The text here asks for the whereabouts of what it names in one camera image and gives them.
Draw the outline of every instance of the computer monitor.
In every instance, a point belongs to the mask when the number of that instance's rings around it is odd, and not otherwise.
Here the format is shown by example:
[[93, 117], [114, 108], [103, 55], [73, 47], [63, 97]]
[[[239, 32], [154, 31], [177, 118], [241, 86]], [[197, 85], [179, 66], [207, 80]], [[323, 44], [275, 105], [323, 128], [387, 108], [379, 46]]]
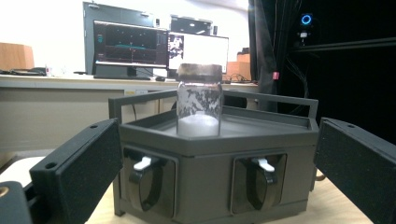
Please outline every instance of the computer monitor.
[[228, 37], [169, 33], [169, 73], [176, 76], [181, 63], [220, 64], [227, 73]]
[[[94, 21], [94, 56], [92, 74], [95, 78], [149, 79], [136, 75], [136, 68], [168, 66], [168, 31], [108, 21]], [[101, 65], [124, 66], [127, 74], [96, 74]]]

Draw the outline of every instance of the blue light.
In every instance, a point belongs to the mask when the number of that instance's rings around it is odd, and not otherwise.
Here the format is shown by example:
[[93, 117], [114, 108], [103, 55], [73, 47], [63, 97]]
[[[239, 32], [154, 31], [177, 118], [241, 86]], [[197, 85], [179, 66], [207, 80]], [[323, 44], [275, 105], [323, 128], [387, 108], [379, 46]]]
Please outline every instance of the blue light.
[[303, 15], [301, 17], [301, 24], [302, 25], [310, 25], [312, 21], [311, 15]]

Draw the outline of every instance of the shelf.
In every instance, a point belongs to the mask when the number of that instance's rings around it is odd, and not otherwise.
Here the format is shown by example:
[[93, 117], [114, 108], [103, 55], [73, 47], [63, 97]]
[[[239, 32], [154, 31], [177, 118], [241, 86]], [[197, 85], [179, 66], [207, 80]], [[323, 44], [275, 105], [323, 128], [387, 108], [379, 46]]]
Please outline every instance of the shelf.
[[353, 42], [343, 42], [336, 44], [312, 45], [290, 49], [290, 53], [344, 50], [344, 49], [368, 49], [368, 48], [384, 48], [396, 46], [396, 37], [362, 40]]

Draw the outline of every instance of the glass jar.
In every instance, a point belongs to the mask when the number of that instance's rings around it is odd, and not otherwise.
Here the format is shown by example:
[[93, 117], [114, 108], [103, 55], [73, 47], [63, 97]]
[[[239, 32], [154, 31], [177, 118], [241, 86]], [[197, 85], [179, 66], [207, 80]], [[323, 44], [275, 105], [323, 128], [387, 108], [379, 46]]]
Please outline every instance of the glass jar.
[[188, 137], [220, 133], [221, 65], [183, 63], [177, 70], [177, 134]]

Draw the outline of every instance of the screw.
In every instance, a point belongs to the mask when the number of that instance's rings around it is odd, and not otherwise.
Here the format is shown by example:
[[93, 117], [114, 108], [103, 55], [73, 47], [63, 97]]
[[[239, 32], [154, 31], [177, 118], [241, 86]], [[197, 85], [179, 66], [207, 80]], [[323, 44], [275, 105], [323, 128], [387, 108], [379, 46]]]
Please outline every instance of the screw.
[[0, 187], [0, 198], [8, 194], [9, 188], [8, 187]]

